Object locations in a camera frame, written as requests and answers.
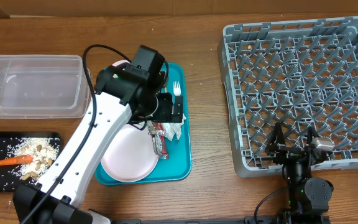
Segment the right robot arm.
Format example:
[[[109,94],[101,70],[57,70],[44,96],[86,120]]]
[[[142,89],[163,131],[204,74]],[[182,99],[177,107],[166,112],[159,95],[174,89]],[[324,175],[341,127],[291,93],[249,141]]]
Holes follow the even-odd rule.
[[[329,223],[323,213],[329,210],[333,184],[313,177],[311,167],[324,162],[333,153],[329,138],[318,135],[315,128],[306,130],[306,146],[288,147],[281,124],[275,123],[268,139],[266,152],[274,153],[273,162],[281,164],[282,176],[287,183],[289,208],[282,209],[272,223]]]

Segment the red foil snack wrapper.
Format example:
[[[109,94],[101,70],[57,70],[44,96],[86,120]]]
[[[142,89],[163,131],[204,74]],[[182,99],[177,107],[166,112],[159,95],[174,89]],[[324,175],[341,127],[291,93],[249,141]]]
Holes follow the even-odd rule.
[[[165,144],[165,131],[160,123],[147,122],[149,135],[152,138],[154,153],[159,159],[168,159],[169,155]]]

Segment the white napkin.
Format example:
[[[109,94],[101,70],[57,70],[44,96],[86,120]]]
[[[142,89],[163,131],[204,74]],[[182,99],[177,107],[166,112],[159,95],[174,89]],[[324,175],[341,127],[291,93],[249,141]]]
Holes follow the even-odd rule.
[[[163,123],[163,131],[164,136],[169,140],[173,141],[173,137],[176,137],[176,140],[181,138],[181,127],[184,125],[186,120],[185,114],[183,114],[182,122],[181,123]]]

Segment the orange carrot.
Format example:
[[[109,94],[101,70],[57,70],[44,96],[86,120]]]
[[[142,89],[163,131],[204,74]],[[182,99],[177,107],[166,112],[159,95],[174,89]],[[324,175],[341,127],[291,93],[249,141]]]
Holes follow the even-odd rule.
[[[34,158],[30,155],[11,157],[11,158],[0,160],[0,166],[30,164],[33,162],[33,160]]]

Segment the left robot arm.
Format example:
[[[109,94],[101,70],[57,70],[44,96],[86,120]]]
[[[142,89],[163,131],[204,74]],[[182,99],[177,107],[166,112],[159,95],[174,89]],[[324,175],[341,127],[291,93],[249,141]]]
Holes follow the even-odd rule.
[[[111,223],[82,210],[92,175],[116,134],[126,124],[180,123],[183,98],[163,93],[168,63],[158,51],[141,45],[134,59],[110,65],[89,83],[91,101],[74,134],[35,185],[20,185],[13,196],[21,223]]]

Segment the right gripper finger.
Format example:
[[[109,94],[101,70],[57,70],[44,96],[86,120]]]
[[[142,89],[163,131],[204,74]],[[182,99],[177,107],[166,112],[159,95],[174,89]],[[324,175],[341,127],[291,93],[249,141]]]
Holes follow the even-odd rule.
[[[306,143],[308,146],[311,145],[312,141],[315,139],[315,138],[318,138],[319,135],[318,133],[316,132],[315,128],[312,127],[312,126],[309,126],[307,128],[307,135],[306,135]]]
[[[286,147],[280,122],[276,122],[265,148],[266,152],[282,152]]]

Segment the rice and peanut scraps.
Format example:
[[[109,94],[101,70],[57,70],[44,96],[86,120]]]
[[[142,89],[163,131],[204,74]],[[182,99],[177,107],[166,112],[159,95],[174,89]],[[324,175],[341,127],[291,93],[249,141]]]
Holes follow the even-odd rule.
[[[27,180],[31,177],[36,183],[55,162],[59,152],[55,150],[46,140],[33,139],[27,142],[20,150],[16,149],[12,157],[23,155],[30,155],[34,158],[34,160],[30,164],[19,165],[21,167],[21,179]]]

